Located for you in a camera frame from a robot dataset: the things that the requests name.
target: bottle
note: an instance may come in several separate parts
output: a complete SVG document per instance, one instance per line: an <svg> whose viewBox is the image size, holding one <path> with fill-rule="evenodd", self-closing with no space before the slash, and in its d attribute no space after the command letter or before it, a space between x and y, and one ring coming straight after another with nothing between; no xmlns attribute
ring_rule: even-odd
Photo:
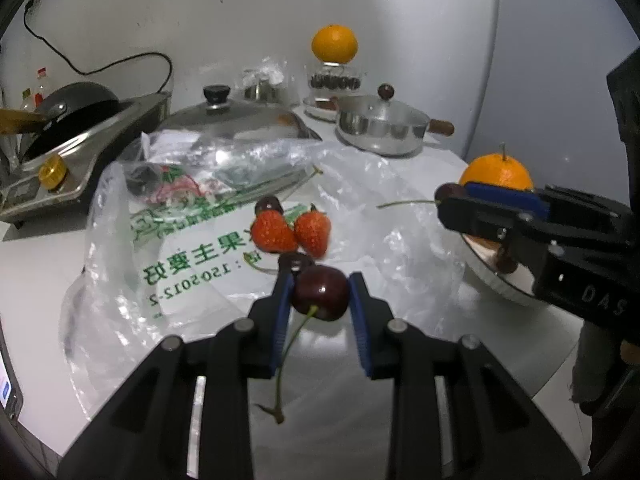
<svg viewBox="0 0 640 480"><path fill-rule="evenodd" d="M40 103L44 101L51 93L50 81L47 77L47 69L41 68L38 70L38 80L36 82L35 103L36 107L40 106Z"/></svg>
<svg viewBox="0 0 640 480"><path fill-rule="evenodd" d="M33 112L36 109L36 103L31 95L31 89L25 88L22 92L22 104L20 110L23 112Z"/></svg>

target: yellow knob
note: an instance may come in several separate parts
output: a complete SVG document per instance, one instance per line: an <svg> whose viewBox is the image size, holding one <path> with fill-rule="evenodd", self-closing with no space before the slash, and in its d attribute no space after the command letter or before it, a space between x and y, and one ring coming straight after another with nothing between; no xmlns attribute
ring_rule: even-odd
<svg viewBox="0 0 640 480"><path fill-rule="evenodd" d="M68 168L57 153L51 155L38 170L40 183L49 191L56 189L66 177Z"/></svg>

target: gas stove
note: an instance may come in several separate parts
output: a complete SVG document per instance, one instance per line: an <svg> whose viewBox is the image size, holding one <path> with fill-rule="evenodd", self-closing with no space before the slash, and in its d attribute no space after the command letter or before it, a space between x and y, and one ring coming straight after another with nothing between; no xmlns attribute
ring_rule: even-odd
<svg viewBox="0 0 640 480"><path fill-rule="evenodd" d="M150 94L121 101L115 115L22 163L0 187L0 221L16 224L68 208L88 209L102 170L141 132L158 127L167 115L168 98ZM49 190L38 172L52 160L62 163L66 176Z"/></svg>

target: pot handle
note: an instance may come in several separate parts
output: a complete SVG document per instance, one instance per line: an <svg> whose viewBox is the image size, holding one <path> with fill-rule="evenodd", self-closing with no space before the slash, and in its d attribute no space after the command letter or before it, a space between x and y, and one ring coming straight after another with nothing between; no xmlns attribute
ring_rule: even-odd
<svg viewBox="0 0 640 480"><path fill-rule="evenodd" d="M450 123L449 121L439 121L437 119L431 119L429 121L429 127L427 128L429 133L440 134L445 137L452 136L454 130L455 127L453 126L453 123Z"/></svg>

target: countertop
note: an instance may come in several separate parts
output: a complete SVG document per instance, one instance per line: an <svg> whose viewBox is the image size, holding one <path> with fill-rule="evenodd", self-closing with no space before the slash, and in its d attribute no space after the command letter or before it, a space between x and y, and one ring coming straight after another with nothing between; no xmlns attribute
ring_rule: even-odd
<svg viewBox="0 0 640 480"><path fill-rule="evenodd" d="M332 124L303 117L324 142L339 142ZM436 141L390 164L427 197L443 182L456 182L466 166ZM84 222L81 216L43 219L20 230L0 222L0 320L24 394L19 420L59 454L86 424L58 341L60 306L82 269ZM504 300L468 270L452 303L442 337L476 334L532 396L567 358L582 325L552 306L530 309Z"/></svg>

